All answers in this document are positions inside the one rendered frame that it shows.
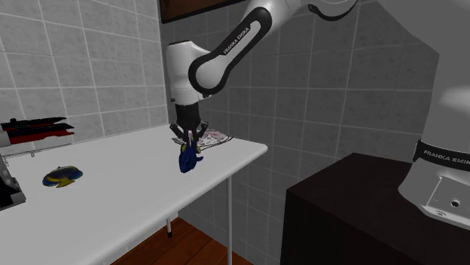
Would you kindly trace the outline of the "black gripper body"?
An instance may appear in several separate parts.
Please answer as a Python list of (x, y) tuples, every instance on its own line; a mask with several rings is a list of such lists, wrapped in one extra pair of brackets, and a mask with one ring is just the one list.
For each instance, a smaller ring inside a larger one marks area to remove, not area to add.
[(192, 105), (175, 104), (176, 123), (183, 130), (195, 130), (200, 125), (199, 103)]

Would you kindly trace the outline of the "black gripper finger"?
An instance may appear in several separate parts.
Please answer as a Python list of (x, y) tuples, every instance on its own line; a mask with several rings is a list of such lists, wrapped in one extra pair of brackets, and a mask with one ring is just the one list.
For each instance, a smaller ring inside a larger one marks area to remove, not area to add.
[(177, 123), (171, 123), (169, 125), (169, 128), (175, 133), (175, 135), (181, 139), (185, 145), (190, 144), (190, 137), (189, 137), (189, 132), (187, 129), (179, 129), (179, 126)]
[(208, 128), (209, 123), (202, 121), (200, 123), (200, 129), (193, 128), (191, 130), (191, 140), (194, 144), (197, 144), (199, 139), (201, 139)]

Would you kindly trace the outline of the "blue and yellow toy fish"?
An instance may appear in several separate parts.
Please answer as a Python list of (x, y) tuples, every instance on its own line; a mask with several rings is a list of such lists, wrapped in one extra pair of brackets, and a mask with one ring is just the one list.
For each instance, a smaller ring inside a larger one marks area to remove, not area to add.
[(182, 173), (186, 173), (195, 168), (198, 162), (203, 160), (203, 156), (199, 157), (200, 148), (196, 144), (182, 145), (179, 154), (179, 169)]

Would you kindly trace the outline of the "patterned white plate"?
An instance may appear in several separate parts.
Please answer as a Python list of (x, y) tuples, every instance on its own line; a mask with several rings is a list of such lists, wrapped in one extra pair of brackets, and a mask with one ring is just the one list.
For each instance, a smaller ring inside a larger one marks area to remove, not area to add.
[(188, 145), (188, 147), (194, 145), (194, 150), (197, 154), (207, 148), (215, 147), (216, 145), (222, 145), (225, 142), (229, 142), (233, 138), (232, 136), (227, 136), (224, 133), (216, 131), (214, 129), (207, 129), (204, 134), (202, 134), (198, 138), (197, 142), (195, 142), (191, 131), (188, 133), (188, 135), (191, 137), (191, 143)]

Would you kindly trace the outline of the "white table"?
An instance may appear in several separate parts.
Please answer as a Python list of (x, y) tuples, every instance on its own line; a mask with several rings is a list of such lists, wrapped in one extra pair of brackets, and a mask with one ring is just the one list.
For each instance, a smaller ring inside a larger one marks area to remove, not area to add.
[[(26, 201), (0, 212), (0, 265), (111, 265), (266, 150), (232, 139), (182, 173), (173, 133), (158, 126), (13, 157), (8, 168)], [(44, 186), (59, 166), (83, 175)]]

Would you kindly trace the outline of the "blue yellow flat toy fish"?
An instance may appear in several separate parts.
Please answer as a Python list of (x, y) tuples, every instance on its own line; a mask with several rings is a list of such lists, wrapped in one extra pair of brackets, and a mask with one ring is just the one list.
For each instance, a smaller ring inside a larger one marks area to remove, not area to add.
[(59, 166), (43, 177), (42, 184), (46, 187), (65, 187), (82, 175), (83, 172), (75, 166)]

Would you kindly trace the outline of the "dark brown robot stand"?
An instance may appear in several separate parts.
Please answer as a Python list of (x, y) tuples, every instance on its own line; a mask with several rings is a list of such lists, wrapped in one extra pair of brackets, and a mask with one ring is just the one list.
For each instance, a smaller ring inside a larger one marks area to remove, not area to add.
[(470, 265), (470, 231), (399, 194), (410, 168), (353, 153), (288, 188), (280, 265)]

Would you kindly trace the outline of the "black and grey box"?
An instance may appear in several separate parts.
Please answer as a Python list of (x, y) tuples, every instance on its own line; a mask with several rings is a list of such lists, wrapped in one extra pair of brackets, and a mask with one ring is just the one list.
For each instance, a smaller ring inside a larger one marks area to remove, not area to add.
[(18, 181), (11, 176), (7, 163), (0, 155), (0, 211), (22, 204), (26, 197)]

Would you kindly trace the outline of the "dark brown wall picture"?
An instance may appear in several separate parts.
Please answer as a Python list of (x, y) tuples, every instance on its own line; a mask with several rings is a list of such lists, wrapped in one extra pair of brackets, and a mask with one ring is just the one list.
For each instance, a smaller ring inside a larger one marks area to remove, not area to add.
[(245, 0), (159, 0), (162, 23), (171, 23), (194, 15), (233, 5)]

